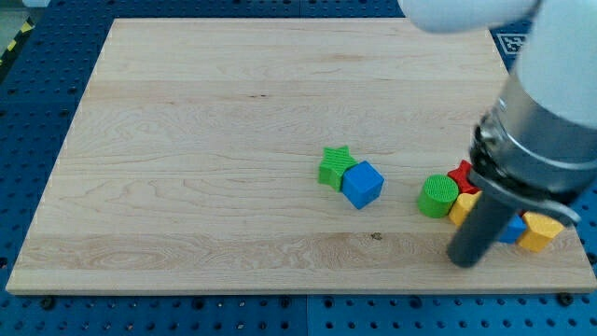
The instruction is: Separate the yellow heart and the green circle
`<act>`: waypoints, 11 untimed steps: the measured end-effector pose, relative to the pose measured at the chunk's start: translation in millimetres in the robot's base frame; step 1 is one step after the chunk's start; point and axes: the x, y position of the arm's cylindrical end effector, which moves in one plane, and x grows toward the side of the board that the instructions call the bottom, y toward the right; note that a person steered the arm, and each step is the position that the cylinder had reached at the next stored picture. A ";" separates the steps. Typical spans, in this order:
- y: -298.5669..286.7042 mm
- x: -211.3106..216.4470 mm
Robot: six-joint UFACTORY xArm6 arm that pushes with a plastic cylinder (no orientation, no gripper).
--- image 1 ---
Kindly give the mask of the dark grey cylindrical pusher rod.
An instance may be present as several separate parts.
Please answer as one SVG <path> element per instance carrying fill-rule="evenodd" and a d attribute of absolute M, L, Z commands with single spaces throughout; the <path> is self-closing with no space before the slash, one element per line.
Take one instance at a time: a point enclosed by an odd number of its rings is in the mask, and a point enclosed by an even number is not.
<path fill-rule="evenodd" d="M 447 255 L 451 262 L 461 268 L 477 265 L 516 215 L 517 209 L 511 204 L 482 192 L 448 244 Z"/>

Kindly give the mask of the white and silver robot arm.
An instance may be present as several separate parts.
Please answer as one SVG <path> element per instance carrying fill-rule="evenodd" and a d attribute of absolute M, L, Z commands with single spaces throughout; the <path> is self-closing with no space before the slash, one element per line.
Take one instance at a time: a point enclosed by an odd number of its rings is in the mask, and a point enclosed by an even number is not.
<path fill-rule="evenodd" d="M 593 0 L 399 0 L 428 33 L 492 29 L 533 17 L 490 111 L 476 126 L 468 180 L 482 194 L 448 245 L 472 267 L 520 210 L 572 226 L 569 203 L 596 177 L 596 3 Z"/>

